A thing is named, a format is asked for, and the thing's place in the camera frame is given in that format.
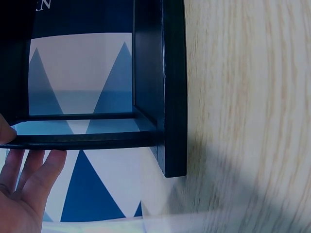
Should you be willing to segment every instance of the blue triangle pattern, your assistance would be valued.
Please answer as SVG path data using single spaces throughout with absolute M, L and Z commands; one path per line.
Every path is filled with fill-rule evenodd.
M 81 150 L 72 173 L 61 221 L 101 221 L 124 217 Z
M 132 111 L 132 58 L 123 44 L 110 71 L 94 113 Z
M 63 111 L 44 70 L 38 49 L 29 63 L 29 114 L 62 115 Z M 67 121 L 28 121 L 15 126 L 18 134 L 73 134 Z
M 63 114 L 44 70 L 38 49 L 29 63 L 28 77 L 29 114 Z
M 134 215 L 134 217 L 142 217 L 142 208 L 141 208 L 141 202 L 138 205 L 138 208 L 136 210 L 136 213 Z
M 97 101 L 94 113 L 132 111 L 131 54 L 124 43 Z M 118 133 L 138 131 L 132 119 L 91 120 L 87 133 Z

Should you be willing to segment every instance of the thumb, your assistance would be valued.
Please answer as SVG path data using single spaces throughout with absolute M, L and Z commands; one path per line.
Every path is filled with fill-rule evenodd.
M 29 178 L 21 192 L 21 200 L 42 218 L 52 186 L 64 168 L 66 151 L 52 150 L 45 163 Z
M 11 142 L 16 137 L 16 131 L 10 127 L 0 114 L 0 144 Z

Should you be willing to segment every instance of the finger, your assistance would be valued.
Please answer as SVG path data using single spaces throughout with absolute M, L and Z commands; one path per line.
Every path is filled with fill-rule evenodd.
M 64 168 L 66 154 L 66 151 L 52 150 L 45 163 L 27 180 L 21 192 L 21 200 L 39 217 L 43 217 L 52 186 Z
M 16 186 L 16 181 L 23 160 L 24 150 L 10 150 L 0 173 L 0 192 L 10 195 Z
M 0 114 L 0 144 L 11 142 L 16 137 L 16 131 L 10 127 Z
M 27 156 L 16 190 L 22 190 L 27 180 L 42 166 L 44 150 L 31 150 Z

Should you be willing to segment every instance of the human hand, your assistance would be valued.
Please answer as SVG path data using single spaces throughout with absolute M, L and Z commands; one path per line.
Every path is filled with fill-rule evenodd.
M 15 130 L 0 114 L 0 144 L 15 137 Z M 52 150 L 43 164 L 44 151 L 31 150 L 15 190 L 24 152 L 10 150 L 0 173 L 1 233 L 41 232 L 47 198 L 64 167 L 67 154 Z

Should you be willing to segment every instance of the wood grain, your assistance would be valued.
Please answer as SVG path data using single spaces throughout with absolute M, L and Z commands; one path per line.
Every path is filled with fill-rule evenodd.
M 185 10 L 188 175 L 165 179 L 146 151 L 147 230 L 311 232 L 311 0 Z

